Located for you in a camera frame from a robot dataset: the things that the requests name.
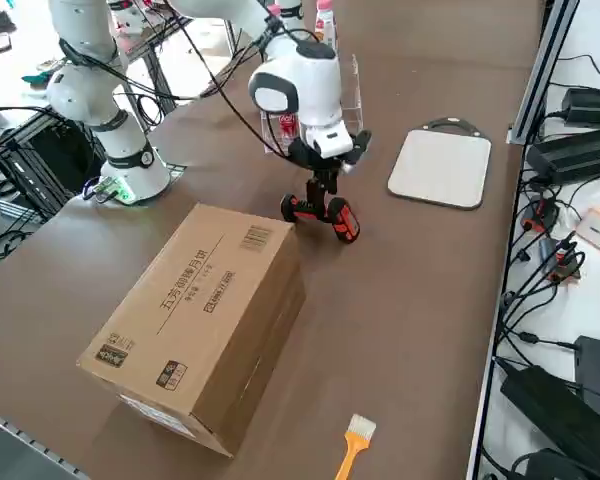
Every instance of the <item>red and black object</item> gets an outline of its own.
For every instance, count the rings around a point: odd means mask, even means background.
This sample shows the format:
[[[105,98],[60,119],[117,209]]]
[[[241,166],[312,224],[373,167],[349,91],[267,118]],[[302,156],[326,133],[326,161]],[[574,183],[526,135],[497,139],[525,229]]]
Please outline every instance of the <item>red and black object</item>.
[[[543,261],[549,258],[557,245],[558,241],[553,238],[542,239],[540,242],[540,256]],[[557,251],[554,258],[547,260],[544,270],[549,281],[555,284],[580,280],[580,264],[578,263],[575,245],[573,248]]]
[[[320,179],[326,172],[314,172],[307,181],[307,199],[299,200],[293,194],[282,199],[280,209],[287,222],[296,222],[298,218],[318,220],[330,223],[341,242],[353,243],[360,235],[360,223],[351,210],[349,202],[342,197],[333,197],[325,205],[325,195],[337,193],[336,178],[338,172],[328,172],[326,182]]]
[[[353,137],[354,148],[344,155],[323,159],[320,152],[309,148],[300,139],[289,147],[289,160],[295,165],[313,172],[307,181],[307,198],[298,199],[293,194],[285,195],[280,204],[282,217],[287,222],[299,218],[329,223],[341,242],[353,243],[360,236],[360,223],[349,202],[342,197],[333,197],[328,204],[326,194],[337,195],[338,175],[342,169],[353,168],[371,139],[371,133],[360,132]]]
[[[544,233],[551,230],[558,219],[558,207],[554,198],[536,196],[531,199],[520,223],[525,230]]]

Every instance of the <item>bottle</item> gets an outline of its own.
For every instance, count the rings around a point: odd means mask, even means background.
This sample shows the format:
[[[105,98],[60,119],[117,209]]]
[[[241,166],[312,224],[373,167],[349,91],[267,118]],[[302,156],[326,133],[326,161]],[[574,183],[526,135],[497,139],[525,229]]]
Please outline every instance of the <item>bottle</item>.
[[[269,9],[269,13],[271,15],[274,15],[276,17],[280,16],[281,10],[280,10],[280,6],[277,4],[273,4],[273,5],[269,5],[267,7]],[[296,114],[290,114],[290,115],[280,115],[278,117],[278,122],[280,125],[280,129],[279,129],[279,139],[280,142],[277,142],[280,144],[280,147],[283,148],[284,150],[287,150],[289,148],[289,145],[291,145],[291,142],[293,142],[293,140],[298,136],[298,115]]]
[[[336,17],[333,14],[332,0],[318,0],[316,17],[316,35],[322,43],[338,51],[338,30]]]

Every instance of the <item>robotic arm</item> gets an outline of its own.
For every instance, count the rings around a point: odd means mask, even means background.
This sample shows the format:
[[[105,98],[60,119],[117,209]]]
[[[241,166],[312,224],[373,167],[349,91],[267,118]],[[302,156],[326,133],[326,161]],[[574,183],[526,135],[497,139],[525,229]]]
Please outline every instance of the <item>robotic arm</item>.
[[[301,137],[323,158],[349,152],[353,142],[342,120],[340,63],[335,52],[305,35],[282,29],[258,0],[171,0],[192,18],[223,18],[260,42],[267,61],[249,81],[256,106],[272,114],[298,114]],[[279,0],[290,30],[306,28],[301,0]]]
[[[258,0],[171,0],[193,18],[222,18],[242,28],[260,46],[267,61],[249,82],[249,93],[261,110],[297,113],[303,145],[315,157],[334,159],[354,149],[342,120],[340,67],[328,46],[288,35],[282,22]],[[304,28],[301,0],[279,0],[290,28]],[[102,182],[124,204],[163,191],[169,172],[136,119],[121,110],[111,93],[120,80],[95,68],[92,58],[124,73],[128,60],[110,33],[106,0],[49,0],[53,25],[71,63],[56,72],[47,89],[51,106],[61,115],[84,122],[108,157]]]

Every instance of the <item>brush handle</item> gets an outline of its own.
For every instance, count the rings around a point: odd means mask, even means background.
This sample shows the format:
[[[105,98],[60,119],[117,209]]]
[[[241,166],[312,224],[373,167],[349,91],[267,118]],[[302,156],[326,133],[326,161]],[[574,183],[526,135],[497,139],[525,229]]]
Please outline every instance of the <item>brush handle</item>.
[[[356,455],[360,453],[360,450],[365,449],[363,445],[352,441],[348,436],[345,436],[345,438],[347,439],[347,455],[342,461],[342,465],[340,466],[340,470],[338,471],[335,480],[347,480],[349,478],[349,472],[351,472]]]

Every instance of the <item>black label on box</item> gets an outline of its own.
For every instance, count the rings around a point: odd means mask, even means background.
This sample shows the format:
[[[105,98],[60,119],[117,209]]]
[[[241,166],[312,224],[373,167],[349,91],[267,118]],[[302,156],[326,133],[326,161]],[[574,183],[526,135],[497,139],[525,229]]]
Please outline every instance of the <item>black label on box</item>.
[[[218,286],[215,288],[215,290],[211,294],[211,297],[209,297],[209,301],[206,303],[206,305],[203,308],[203,310],[205,312],[213,313],[213,311],[216,309],[216,306],[218,305],[218,303],[220,303],[220,299],[222,298],[222,295],[224,295],[224,292],[227,291],[227,288],[229,288],[229,284],[231,283],[231,281],[233,280],[233,278],[235,276],[236,276],[236,272],[227,271],[224,273],[224,275],[220,279],[220,283],[218,283]]]
[[[178,384],[180,383],[180,380],[186,371],[186,365],[178,363],[174,360],[169,360],[167,365],[164,367],[164,370],[162,370],[162,373],[158,377],[158,380],[156,380],[156,385],[166,390],[175,390],[178,388]]]
[[[104,344],[98,353],[96,353],[96,358],[101,362],[108,363],[112,367],[120,368],[124,359],[127,358],[127,355],[127,352],[123,352],[111,345]]]

